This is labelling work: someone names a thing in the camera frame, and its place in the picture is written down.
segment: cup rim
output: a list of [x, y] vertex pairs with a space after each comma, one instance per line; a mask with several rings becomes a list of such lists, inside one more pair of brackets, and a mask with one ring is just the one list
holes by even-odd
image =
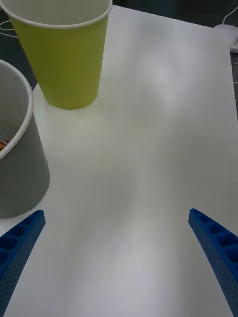
[[29, 85], [25, 76], [18, 69], [16, 69], [14, 66], [7, 63], [4, 60], [0, 60], [0, 65], [6, 66], [10, 71], [14, 72], [20, 78], [23, 85], [25, 86], [25, 89], [28, 95], [28, 108], [27, 108], [26, 116], [22, 122], [22, 125], [20, 126], [19, 130], [14, 135], [12, 140], [8, 143], [7, 146], [5, 146], [4, 149], [0, 151], [0, 160], [1, 160], [5, 155], [7, 155], [7, 153], [9, 153], [12, 150], [12, 148], [17, 144], [17, 142], [20, 140], [20, 138], [26, 131], [33, 114], [33, 97], [32, 97], [31, 86]]
[[77, 24], [68, 24], [68, 25], [54, 25], [54, 24], [44, 24], [44, 23], [38, 23], [38, 22], [33, 22], [33, 21], [29, 21], [27, 19], [21, 18], [18, 15], [14, 14], [13, 12], [11, 12], [10, 10], [7, 9], [7, 7], [3, 4], [3, 1], [0, 0], [0, 5], [2, 7], [2, 9], [12, 18], [14, 18], [15, 20], [18, 20], [20, 22], [29, 24], [29, 25], [33, 25], [33, 26], [37, 26], [37, 27], [41, 27], [41, 28], [47, 28], [47, 29], [74, 29], [74, 28], [79, 28], [79, 27], [83, 27], [86, 25], [90, 25], [93, 23], [96, 23], [100, 20], [102, 20], [103, 18], [105, 18], [109, 12], [112, 10], [112, 6], [113, 6], [113, 1], [109, 0], [109, 5], [107, 10], [100, 16], [98, 16], [97, 18], [87, 21], [87, 22], [82, 22], [82, 23], [77, 23]]

